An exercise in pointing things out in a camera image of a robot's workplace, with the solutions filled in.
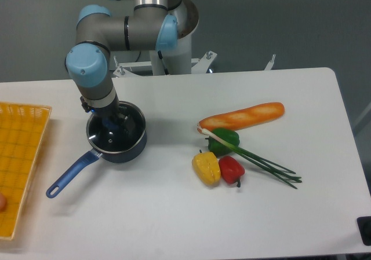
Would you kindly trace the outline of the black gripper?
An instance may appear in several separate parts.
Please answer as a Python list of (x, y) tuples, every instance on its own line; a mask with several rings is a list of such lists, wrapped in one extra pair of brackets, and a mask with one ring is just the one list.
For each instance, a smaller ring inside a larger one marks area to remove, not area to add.
[(119, 127), (126, 127), (129, 117), (118, 112), (119, 100), (117, 96), (104, 97), (99, 100), (89, 100), (83, 96), (80, 97), (82, 108), (86, 113), (91, 113), (99, 118), (102, 118), (102, 125), (107, 129), (115, 129), (115, 123)]

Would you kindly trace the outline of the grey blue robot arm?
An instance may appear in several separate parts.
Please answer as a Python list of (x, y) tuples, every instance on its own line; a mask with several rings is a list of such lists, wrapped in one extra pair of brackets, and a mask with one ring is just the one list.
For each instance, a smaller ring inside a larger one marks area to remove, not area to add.
[(169, 51), (179, 38), (177, 19), (169, 11), (182, 0), (133, 1), (133, 14), (125, 17), (113, 17), (103, 6), (85, 6), (77, 21), (76, 45), (65, 59), (84, 110), (102, 118), (107, 127), (118, 127), (126, 119), (108, 70), (111, 52)]

